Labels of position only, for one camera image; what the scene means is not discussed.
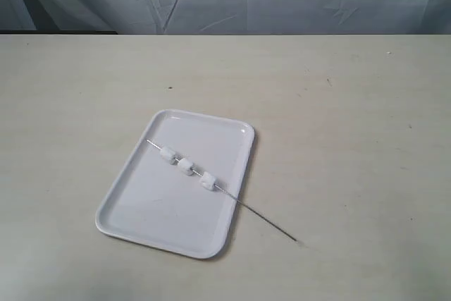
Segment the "thin metal skewer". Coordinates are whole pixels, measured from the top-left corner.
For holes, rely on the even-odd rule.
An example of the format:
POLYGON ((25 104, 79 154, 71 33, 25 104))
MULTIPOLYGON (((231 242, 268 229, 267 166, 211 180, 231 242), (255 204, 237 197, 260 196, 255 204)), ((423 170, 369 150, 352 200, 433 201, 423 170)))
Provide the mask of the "thin metal skewer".
MULTIPOLYGON (((158 152, 159 152, 159 150, 162 147, 166 147, 166 146, 158 145, 153 140, 150 140, 148 138, 146 138, 145 141, 149 145, 151 145, 154 149, 157 149, 158 152)), ((175 164, 173 164, 172 166, 176 166, 177 167, 178 161, 180 159, 182 159, 182 158, 184 158, 184 157, 182 157, 179 153, 177 153, 177 162, 175 164)), ((196 176, 200 180, 201 175, 205 172, 205 170, 202 167, 199 167, 198 165, 196 165, 195 163, 193 163, 193 164, 194 164, 194 173, 192 174, 192 176, 196 176)), ((270 226, 274 227, 277 231, 279 231, 283 235, 287 236, 289 239, 291 239, 296 244, 298 244, 298 245, 301 244, 301 242, 295 236, 293 236, 292 234, 290 234, 289 232, 284 230, 282 227, 278 226, 276 223, 272 222, 270 219, 268 219, 262 213, 258 212, 256 209, 254 209, 251 206, 249 206, 248 204, 242 202, 238 197, 234 196, 232 193, 228 192, 225 188, 222 187, 221 182, 220 182, 220 180, 218 178, 216 178, 216 189, 214 191, 210 191, 210 192, 221 192, 225 196, 227 196, 227 197, 231 198, 232 200, 234 200, 241 207, 244 207, 248 211, 252 212, 254 215, 258 216, 261 220, 265 221, 267 224, 269 224, 270 226)))

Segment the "white marshmallow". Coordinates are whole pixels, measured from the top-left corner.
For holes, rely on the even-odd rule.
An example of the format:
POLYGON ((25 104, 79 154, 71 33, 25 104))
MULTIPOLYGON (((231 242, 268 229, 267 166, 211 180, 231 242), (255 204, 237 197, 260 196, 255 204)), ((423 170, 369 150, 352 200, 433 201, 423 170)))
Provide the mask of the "white marshmallow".
POLYGON ((177 153, 169 147, 162 147, 159 150, 159 155, 164 161, 171 165, 177 162, 177 153))
POLYGON ((177 167, 186 176, 191 176, 194 173, 194 164, 189 159, 180 159, 177 163, 177 167))
POLYGON ((216 177, 210 174, 209 172, 204 172, 201 175, 201 178, 199 180, 200 185, 209 191, 214 191, 216 189, 216 177))

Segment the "white rectangular plastic tray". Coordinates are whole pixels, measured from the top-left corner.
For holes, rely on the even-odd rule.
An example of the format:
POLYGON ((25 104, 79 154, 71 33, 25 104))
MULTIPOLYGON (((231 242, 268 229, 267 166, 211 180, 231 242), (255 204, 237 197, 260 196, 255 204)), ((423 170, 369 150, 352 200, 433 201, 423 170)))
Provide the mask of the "white rectangular plastic tray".
POLYGON ((228 240, 236 202, 166 163, 146 138, 210 172, 238 197, 253 127, 189 111, 156 113, 95 217, 97 228, 115 238, 195 259, 216 256, 228 240))

